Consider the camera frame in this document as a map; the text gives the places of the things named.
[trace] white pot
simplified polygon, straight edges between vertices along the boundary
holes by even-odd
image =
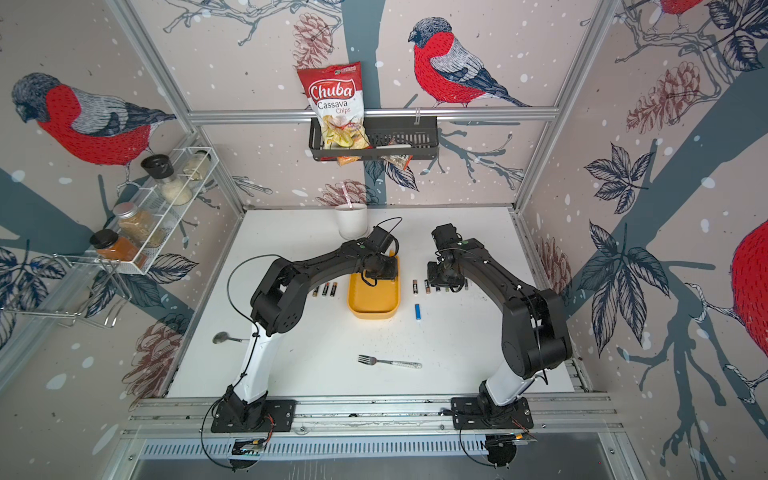
[[[339,235],[344,240],[357,240],[368,233],[368,206],[365,204],[339,205],[336,211],[336,224]]]

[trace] glass jar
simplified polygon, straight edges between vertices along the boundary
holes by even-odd
[[[138,247],[125,237],[121,237],[114,230],[105,228],[91,235],[91,245],[96,249],[96,253],[108,260],[120,260],[122,262],[132,262],[141,268],[147,261],[147,256],[139,253]]]
[[[185,175],[190,175],[190,180],[203,180],[210,169],[210,158],[205,150],[198,150],[192,158],[184,165],[181,171]]]
[[[118,218],[118,226],[125,236],[135,244],[144,245],[144,242],[147,242],[147,247],[152,248],[163,244],[165,235],[159,227],[152,232],[155,221],[146,210],[140,210],[135,204],[125,202],[115,205],[112,212]]]
[[[157,180],[157,188],[161,195],[171,205],[184,205],[192,200],[192,190],[186,181],[174,173],[167,155],[152,155],[141,161],[141,166],[152,178]]]

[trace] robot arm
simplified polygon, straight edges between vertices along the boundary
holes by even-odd
[[[536,372],[551,369],[571,357],[571,343],[560,297],[536,290],[493,260],[482,243],[463,240],[453,225],[432,231],[438,262],[429,262],[433,286],[458,292],[470,278],[502,311],[502,352],[505,362],[480,385],[478,404],[484,415],[497,416],[534,381]],[[385,252],[397,239],[381,227],[368,237],[351,240],[331,253],[290,262],[275,260],[251,297],[253,334],[240,377],[227,387],[212,430],[249,432],[263,427],[266,387],[282,335],[301,319],[310,290],[340,275],[360,273],[364,281],[393,280],[397,262]],[[228,429],[216,430],[217,425]]]
[[[463,240],[450,223],[435,228],[432,239],[438,262],[427,266],[429,283],[458,292],[466,276],[502,311],[505,363],[480,385],[478,402],[484,412],[514,402],[533,383],[536,372],[553,369],[571,358],[560,296],[521,281],[496,262],[482,243],[474,238]]]
[[[360,273],[369,285],[394,280],[397,260],[386,255],[392,242],[397,253],[397,239],[377,226],[368,237],[342,243],[338,249],[319,257],[299,262],[279,258],[272,262],[250,299],[253,327],[242,373],[227,387],[219,402],[214,418],[223,420],[214,422],[214,427],[231,425],[222,431],[235,432],[261,427],[272,361],[282,336],[301,319],[310,290],[351,273]]]

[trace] black wire basket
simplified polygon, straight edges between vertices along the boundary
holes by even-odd
[[[315,161],[335,161],[337,157],[362,157],[372,160],[387,155],[411,155],[412,160],[433,160],[439,149],[437,117],[369,117],[363,121],[366,135],[373,148],[323,148],[323,132],[317,118],[310,125],[310,150]],[[378,148],[390,144],[403,144],[397,148]]]

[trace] red bird illustration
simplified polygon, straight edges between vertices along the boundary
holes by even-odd
[[[677,15],[677,28],[674,29],[672,33],[677,32],[678,30],[687,30],[688,25],[683,25],[680,21],[680,16],[687,12],[688,10],[691,10],[696,5],[699,5],[702,2],[702,0],[654,0],[654,3],[659,5],[661,7],[661,15],[659,15],[658,20],[654,22],[654,24],[650,27],[651,30],[656,30],[656,24],[661,20],[661,16],[665,13],[671,13],[672,15]],[[635,7],[643,4],[645,2],[640,2],[635,5]]]
[[[122,98],[89,94],[43,73],[31,73],[17,81],[12,98],[16,113],[25,123],[35,119],[40,128],[80,160],[124,165],[125,184],[131,161],[149,148],[154,129],[176,118]]]
[[[413,48],[416,81],[441,103],[463,104],[478,98],[501,98],[518,107],[528,107],[510,97],[507,89],[491,77],[482,60],[466,51],[451,33],[444,18],[424,18],[413,27],[408,41]]]
[[[720,308],[708,303],[700,286],[687,283],[699,294],[703,312],[695,320],[703,322],[707,310],[715,310],[741,323],[757,346],[768,356],[768,220],[741,240],[733,254],[730,269],[733,288],[733,308]],[[768,380],[768,371],[754,380],[747,380],[738,368],[725,365],[736,373],[750,391],[746,403],[755,403],[755,388]]]

